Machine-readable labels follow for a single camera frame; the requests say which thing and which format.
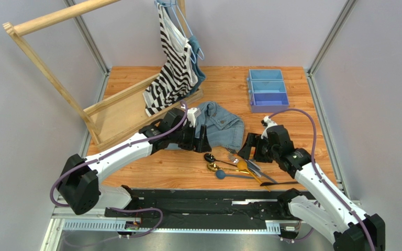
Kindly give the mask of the dark blue plastic spoon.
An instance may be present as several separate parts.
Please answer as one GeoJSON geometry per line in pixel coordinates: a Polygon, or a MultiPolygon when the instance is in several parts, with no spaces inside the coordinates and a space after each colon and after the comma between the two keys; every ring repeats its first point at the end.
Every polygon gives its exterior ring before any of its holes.
{"type": "Polygon", "coordinates": [[[226,177],[233,177],[233,178],[243,178],[243,179],[253,179],[253,177],[249,177],[246,175],[233,175],[233,174],[226,174],[223,170],[217,170],[215,172],[215,176],[218,179],[225,179],[226,177]]]}

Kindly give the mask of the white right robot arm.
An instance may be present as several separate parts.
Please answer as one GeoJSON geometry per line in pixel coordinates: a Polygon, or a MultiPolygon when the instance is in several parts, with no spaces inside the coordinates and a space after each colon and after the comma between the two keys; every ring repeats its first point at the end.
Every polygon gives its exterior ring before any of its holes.
{"type": "Polygon", "coordinates": [[[310,153],[294,147],[283,125],[269,126],[263,134],[248,133],[238,155],[262,163],[276,162],[302,184],[320,205],[292,188],[277,197],[284,214],[305,221],[334,250],[385,250],[385,221],[378,214],[367,214],[348,199],[313,163],[310,153]]]}

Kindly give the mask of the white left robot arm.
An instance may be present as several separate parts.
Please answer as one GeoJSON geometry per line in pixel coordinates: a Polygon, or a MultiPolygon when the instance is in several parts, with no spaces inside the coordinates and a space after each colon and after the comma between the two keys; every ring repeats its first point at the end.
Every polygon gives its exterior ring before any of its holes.
{"type": "Polygon", "coordinates": [[[52,190],[59,192],[66,201],[64,206],[76,215],[94,208],[125,209],[132,201],[128,189],[103,186],[102,182],[126,165],[164,150],[169,144],[187,151],[210,152],[207,127],[202,125],[200,133],[196,133],[196,119],[200,114],[198,108],[172,108],[164,118],[143,127],[131,138],[108,150],[87,157],[72,155],[52,190]]]}

